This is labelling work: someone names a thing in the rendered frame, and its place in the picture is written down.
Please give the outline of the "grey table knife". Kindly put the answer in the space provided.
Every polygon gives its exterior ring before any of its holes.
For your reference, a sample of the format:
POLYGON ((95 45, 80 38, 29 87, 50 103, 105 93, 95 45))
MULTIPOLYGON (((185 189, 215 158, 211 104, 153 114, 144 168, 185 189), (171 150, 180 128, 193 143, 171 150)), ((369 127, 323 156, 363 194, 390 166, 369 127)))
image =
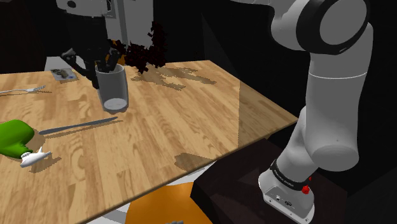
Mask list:
POLYGON ((104 119, 100 119, 100 120, 94 120, 91 122, 85 122, 85 123, 79 123, 79 124, 75 124, 75 125, 68 125, 68 126, 63 126, 63 127, 55 127, 55 128, 51 128, 51 129, 46 129, 46 130, 41 130, 38 132, 38 134, 40 135, 45 135, 45 134, 51 134, 54 132, 60 132, 63 130, 67 130, 67 129, 72 129, 72 128, 76 128, 76 127, 85 127, 85 126, 89 126, 89 125, 97 125, 97 124, 101 124, 101 123, 106 123, 106 122, 110 122, 113 120, 116 120, 118 117, 114 116, 111 118, 104 118, 104 119))

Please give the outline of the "wooden table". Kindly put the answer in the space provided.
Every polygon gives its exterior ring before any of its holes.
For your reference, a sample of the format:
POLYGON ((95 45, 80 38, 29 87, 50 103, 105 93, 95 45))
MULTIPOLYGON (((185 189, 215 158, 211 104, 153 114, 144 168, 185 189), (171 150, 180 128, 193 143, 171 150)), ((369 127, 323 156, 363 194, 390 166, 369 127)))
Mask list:
POLYGON ((117 114, 84 77, 0 74, 0 91, 46 85, 0 94, 0 122, 44 130, 118 117, 35 139, 52 154, 29 168, 0 156, 0 224, 84 223, 296 122, 209 60, 125 72, 129 106, 117 114))

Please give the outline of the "dark red potted plant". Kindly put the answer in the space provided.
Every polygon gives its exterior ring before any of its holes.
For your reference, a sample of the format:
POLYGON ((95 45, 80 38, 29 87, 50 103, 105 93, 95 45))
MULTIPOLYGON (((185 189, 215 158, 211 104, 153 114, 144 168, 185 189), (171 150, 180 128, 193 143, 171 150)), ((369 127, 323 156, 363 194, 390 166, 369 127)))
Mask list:
POLYGON ((119 62, 123 65, 136 67, 143 74, 143 72, 148 71, 147 64, 158 68, 163 67, 166 63, 165 52, 167 51, 167 44, 165 42, 166 33, 163 27, 156 21, 152 21, 151 31, 147 35, 152 41, 152 44, 148 48, 143 45, 133 44, 132 42, 126 45, 120 40, 108 39, 108 42, 111 48, 120 52, 119 62))

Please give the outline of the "flat pale card dark picture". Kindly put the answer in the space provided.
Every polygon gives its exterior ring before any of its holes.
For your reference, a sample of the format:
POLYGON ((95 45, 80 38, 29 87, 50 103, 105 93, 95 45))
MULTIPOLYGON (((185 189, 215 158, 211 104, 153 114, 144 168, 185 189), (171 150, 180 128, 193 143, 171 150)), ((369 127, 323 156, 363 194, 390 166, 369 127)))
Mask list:
POLYGON ((78 79, 76 74, 69 68, 51 69, 50 71, 57 81, 71 81, 78 79))

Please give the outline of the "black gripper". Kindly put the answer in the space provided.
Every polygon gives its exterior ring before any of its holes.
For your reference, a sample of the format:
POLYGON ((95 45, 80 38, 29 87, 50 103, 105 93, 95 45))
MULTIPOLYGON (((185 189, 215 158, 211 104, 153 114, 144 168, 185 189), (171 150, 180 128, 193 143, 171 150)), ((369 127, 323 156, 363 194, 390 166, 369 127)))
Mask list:
POLYGON ((71 48, 61 54, 61 59, 69 66, 91 81, 95 89, 99 89, 94 62, 102 73, 113 71, 120 58, 117 49, 109 48, 106 19, 66 14, 71 48), (77 64, 77 55, 84 59, 85 68, 77 64))

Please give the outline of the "green spray bottle white nozzle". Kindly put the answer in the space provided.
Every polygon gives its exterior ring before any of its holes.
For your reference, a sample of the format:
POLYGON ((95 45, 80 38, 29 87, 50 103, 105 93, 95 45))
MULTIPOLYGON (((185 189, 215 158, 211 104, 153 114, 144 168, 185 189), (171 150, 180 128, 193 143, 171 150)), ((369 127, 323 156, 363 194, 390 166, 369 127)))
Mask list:
POLYGON ((21 167, 31 166, 46 158, 51 152, 43 152, 42 146, 38 152, 33 152, 26 146, 34 135, 34 129, 21 120, 0 123, 0 154, 21 159, 21 167))

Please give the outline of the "grey clear cup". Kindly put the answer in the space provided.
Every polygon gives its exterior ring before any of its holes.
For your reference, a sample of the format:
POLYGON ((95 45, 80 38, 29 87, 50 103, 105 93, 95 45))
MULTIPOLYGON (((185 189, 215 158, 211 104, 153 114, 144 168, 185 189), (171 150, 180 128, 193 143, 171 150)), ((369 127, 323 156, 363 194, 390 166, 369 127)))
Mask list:
POLYGON ((129 106, 129 90, 125 68, 117 64, 115 69, 103 73, 95 67, 99 89, 97 90, 102 108, 109 113, 125 111, 129 106))

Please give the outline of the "pale grey door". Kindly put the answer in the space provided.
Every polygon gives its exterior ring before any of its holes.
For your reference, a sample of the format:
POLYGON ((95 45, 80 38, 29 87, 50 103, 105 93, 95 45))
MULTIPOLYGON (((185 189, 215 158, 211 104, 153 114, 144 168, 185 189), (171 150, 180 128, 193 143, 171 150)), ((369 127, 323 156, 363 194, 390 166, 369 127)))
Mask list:
POLYGON ((108 38, 149 47, 148 33, 153 21, 153 0, 110 0, 111 12, 106 15, 108 38))

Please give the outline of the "dark robot stand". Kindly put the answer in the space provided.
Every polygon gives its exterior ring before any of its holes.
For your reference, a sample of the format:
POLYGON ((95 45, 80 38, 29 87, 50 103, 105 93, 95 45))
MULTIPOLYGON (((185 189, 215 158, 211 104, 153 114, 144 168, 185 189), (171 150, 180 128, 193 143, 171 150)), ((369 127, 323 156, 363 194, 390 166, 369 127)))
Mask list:
MULTIPOLYGON (((190 197, 212 224, 296 224, 264 200, 259 175, 281 154, 262 139, 212 164, 193 184, 190 197)), ((344 224, 347 193, 319 173, 312 175, 315 212, 310 224, 344 224)))

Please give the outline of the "orange chair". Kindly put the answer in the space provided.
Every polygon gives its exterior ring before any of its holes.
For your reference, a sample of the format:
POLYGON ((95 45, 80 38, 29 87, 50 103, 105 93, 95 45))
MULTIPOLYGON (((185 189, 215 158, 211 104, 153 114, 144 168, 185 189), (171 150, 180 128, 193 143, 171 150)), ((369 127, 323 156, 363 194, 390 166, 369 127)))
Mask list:
POLYGON ((192 182, 163 186, 132 201, 125 224, 212 224, 191 199, 192 182))

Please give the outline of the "silver fork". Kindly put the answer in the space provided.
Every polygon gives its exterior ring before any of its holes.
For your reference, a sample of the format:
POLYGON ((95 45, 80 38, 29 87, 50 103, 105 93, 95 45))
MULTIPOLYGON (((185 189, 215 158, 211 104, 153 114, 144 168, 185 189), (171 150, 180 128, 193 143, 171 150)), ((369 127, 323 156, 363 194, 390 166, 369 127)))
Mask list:
POLYGON ((5 90, 5 91, 0 91, 0 94, 5 94, 5 93, 9 93, 9 92, 18 92, 18 91, 22 91, 22 92, 37 92, 38 90, 42 90, 46 87, 46 85, 41 85, 39 87, 35 87, 35 88, 19 88, 19 89, 13 89, 13 90, 5 90))

